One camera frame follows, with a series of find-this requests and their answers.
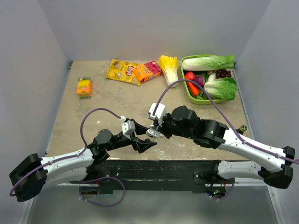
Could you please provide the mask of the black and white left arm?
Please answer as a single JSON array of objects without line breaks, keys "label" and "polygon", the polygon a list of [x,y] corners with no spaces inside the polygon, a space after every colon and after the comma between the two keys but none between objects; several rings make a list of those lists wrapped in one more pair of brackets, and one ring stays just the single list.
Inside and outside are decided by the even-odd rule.
[{"label": "black and white left arm", "polygon": [[43,189],[64,182],[92,183],[97,177],[96,170],[92,168],[108,159],[109,151],[132,146],[138,153],[143,153],[157,144],[138,138],[143,134],[156,138],[158,133],[152,127],[121,118],[121,128],[122,131],[116,135],[107,129],[100,130],[90,144],[75,152],[53,157],[30,154],[9,174],[12,184],[9,195],[15,196],[18,202],[24,202]]}]

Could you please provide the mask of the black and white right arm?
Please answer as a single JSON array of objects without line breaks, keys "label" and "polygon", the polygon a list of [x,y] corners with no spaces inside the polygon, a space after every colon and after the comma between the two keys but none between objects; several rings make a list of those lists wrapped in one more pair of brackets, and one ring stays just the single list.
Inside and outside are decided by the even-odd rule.
[{"label": "black and white right arm", "polygon": [[191,139],[201,147],[219,149],[246,158],[220,161],[202,177],[213,183],[231,178],[251,178],[278,188],[289,187],[293,178],[295,150],[268,146],[239,134],[236,129],[212,119],[200,119],[195,111],[180,106],[168,113],[165,105],[153,103],[149,109],[152,130],[166,138],[173,135]]}]

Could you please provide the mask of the white earbud charging case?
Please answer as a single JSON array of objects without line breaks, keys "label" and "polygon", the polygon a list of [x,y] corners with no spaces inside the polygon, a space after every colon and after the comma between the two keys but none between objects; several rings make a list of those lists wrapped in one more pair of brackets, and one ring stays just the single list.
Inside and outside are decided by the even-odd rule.
[{"label": "white earbud charging case", "polygon": [[158,137],[164,137],[163,134],[161,134],[160,132],[158,132],[155,128],[154,125],[150,125],[149,129],[146,131],[146,135],[151,137],[151,138],[158,138]]}]

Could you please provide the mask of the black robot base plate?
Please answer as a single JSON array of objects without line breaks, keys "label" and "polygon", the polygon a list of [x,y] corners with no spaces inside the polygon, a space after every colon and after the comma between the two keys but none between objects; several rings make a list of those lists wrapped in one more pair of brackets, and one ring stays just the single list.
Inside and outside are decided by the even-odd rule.
[{"label": "black robot base plate", "polygon": [[81,183],[93,184],[99,181],[101,194],[111,194],[125,189],[142,191],[191,191],[210,193],[232,184],[232,178],[225,180],[218,176],[219,160],[106,160],[100,165],[87,168],[87,176]]}]

